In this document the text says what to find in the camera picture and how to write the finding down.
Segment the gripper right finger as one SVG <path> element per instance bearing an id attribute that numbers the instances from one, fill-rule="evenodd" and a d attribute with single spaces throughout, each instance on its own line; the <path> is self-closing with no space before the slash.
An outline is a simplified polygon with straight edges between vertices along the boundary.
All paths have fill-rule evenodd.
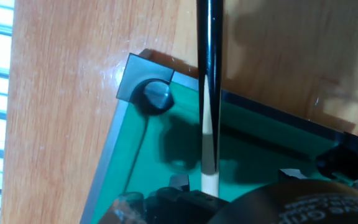
<path id="1" fill-rule="evenodd" d="M 311 179 L 311 177 L 307 177 L 301 173 L 299 169 L 280 169 L 278 171 L 278 181 L 286 181 L 286 180 L 303 180 L 303 179 Z M 318 178 L 318 180 L 328 180 L 332 182 L 337 182 L 340 184 L 348 185 L 354 189 L 358 190 L 358 180 L 351 180 L 350 178 L 346 177 L 344 174 L 340 172 L 334 173 L 333 179 L 324 179 Z"/>

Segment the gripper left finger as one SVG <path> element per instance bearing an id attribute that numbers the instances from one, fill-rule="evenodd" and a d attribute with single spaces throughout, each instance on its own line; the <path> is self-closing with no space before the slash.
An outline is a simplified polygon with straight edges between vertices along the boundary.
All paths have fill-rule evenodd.
<path id="1" fill-rule="evenodd" d="M 169 185 L 148 197 L 120 194 L 98 224 L 207 224 L 229 202 L 190 189 L 189 176 L 175 174 Z"/>

